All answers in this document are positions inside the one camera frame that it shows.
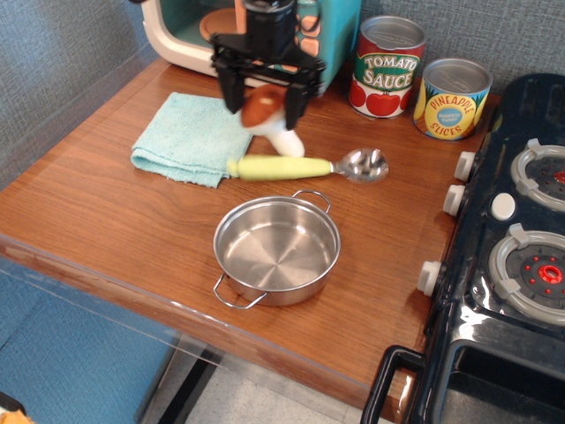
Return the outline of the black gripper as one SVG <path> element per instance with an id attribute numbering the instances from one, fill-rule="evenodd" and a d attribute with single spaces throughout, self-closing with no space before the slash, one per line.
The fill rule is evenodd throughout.
<path id="1" fill-rule="evenodd" d="M 321 94 L 325 65 L 295 41 L 295 1 L 244 1 L 242 5 L 246 23 L 242 34 L 210 36 L 212 64 L 225 105 L 232 114 L 242 109 L 247 78 L 286 85 L 286 129 L 294 130 L 313 95 Z"/>

